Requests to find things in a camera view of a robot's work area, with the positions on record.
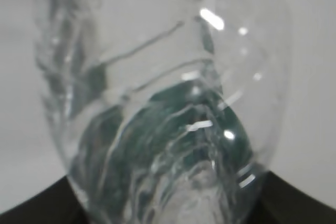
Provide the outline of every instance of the dark surface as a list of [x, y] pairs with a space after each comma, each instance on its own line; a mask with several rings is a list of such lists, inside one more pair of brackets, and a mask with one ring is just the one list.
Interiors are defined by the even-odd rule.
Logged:
[[[0, 215], [0, 224], [88, 224], [66, 178]], [[247, 224], [336, 224], [336, 211], [268, 174]]]

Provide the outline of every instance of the clear plastic bottle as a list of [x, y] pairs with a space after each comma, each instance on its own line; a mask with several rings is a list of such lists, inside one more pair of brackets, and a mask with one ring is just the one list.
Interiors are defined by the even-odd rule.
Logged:
[[96, 224], [242, 223], [281, 126], [284, 0], [37, 0], [52, 137]]

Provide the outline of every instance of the white wall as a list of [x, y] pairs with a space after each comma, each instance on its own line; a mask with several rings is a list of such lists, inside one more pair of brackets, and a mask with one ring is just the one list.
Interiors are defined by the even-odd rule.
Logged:
[[[289, 0], [293, 73], [272, 169], [336, 208], [336, 0]], [[34, 66], [32, 0], [0, 0], [0, 212], [64, 170], [44, 124]]]
[[0, 212], [64, 174], [38, 96], [31, 13], [32, 0], [0, 0]]
[[289, 103], [272, 170], [336, 208], [336, 0], [289, 0]]

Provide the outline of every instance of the white background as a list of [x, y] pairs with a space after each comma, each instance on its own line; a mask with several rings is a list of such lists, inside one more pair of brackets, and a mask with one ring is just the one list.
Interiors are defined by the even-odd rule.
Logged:
[[[336, 208], [336, 0], [288, 1], [292, 81], [271, 168]], [[0, 0], [0, 212], [64, 175], [38, 97], [32, 11], [32, 0]]]

